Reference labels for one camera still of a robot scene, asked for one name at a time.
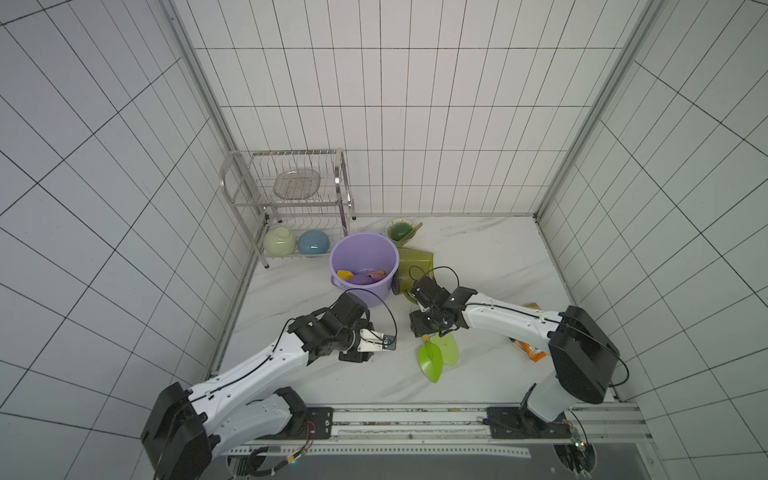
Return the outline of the bright green trowel yellow handle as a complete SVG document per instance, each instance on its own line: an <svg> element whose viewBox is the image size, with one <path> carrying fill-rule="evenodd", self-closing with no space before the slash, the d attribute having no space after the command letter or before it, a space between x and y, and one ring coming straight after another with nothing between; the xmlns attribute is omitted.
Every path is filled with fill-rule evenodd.
<svg viewBox="0 0 768 480"><path fill-rule="evenodd" d="M428 335L422 337L422 345L417 351L417 360L422 373L432 382L437 383L442 375L443 354Z"/></svg>

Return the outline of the purple toy shovel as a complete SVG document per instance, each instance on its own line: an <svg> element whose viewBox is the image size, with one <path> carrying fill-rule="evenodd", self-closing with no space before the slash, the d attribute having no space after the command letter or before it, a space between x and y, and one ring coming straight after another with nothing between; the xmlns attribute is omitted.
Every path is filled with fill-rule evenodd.
<svg viewBox="0 0 768 480"><path fill-rule="evenodd" d="M384 280L387 275L384 270L360 272L350 277L347 282L354 285L371 285Z"/></svg>

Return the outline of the purple plastic bucket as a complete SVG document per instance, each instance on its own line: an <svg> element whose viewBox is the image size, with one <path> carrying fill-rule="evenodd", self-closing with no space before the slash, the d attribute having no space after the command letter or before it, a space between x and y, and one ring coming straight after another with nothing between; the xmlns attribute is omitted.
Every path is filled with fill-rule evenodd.
<svg viewBox="0 0 768 480"><path fill-rule="evenodd" d="M384 234L351 234L338 241L330 252L330 281L338 289L350 290L351 294L372 308L382 304L389 296L399 263L397 247ZM344 280L339 271L349 271L353 276L383 271L384 276L373 283L363 284L360 279L353 283Z"/></svg>

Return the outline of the light green trowel wooden handle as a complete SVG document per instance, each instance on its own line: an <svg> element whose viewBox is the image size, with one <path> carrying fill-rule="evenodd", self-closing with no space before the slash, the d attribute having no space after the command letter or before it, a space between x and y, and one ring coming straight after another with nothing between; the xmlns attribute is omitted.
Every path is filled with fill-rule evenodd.
<svg viewBox="0 0 768 480"><path fill-rule="evenodd" d="M431 343L439 348L444 365L455 366L457 364L459 348L452 333L435 335L431 338Z"/></svg>

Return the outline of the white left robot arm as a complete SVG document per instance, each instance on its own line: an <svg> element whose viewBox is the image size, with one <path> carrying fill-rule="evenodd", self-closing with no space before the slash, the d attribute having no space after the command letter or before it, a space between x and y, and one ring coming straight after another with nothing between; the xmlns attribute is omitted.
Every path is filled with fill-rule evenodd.
<svg viewBox="0 0 768 480"><path fill-rule="evenodd" d="M140 440L157 479L197 479L217 457L264 436L299 434L306 405L282 380L332 354L362 363L392 350L375 331L356 290L288 320L277 339L237 366L190 388L175 382L157 396Z"/></svg>

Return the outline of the yellow toy shovel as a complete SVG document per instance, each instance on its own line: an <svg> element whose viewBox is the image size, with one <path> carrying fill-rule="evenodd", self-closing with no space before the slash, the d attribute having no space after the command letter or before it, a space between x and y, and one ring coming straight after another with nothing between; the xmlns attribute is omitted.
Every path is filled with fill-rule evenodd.
<svg viewBox="0 0 768 480"><path fill-rule="evenodd" d="M336 275L343 281L350 281L355 276L354 273L348 270L338 270Z"/></svg>

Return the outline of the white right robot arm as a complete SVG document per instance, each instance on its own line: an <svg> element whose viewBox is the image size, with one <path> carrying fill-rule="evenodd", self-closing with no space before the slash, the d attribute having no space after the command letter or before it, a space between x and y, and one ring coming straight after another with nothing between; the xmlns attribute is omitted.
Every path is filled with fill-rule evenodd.
<svg viewBox="0 0 768 480"><path fill-rule="evenodd" d="M487 330L547 355L553 371L526 393L523 417L552 423L579 403L603 403L612 387L619 349L580 307L543 311L495 300L468 287L450 292L427 275L414 282L410 295L419 305L410 314L417 336Z"/></svg>

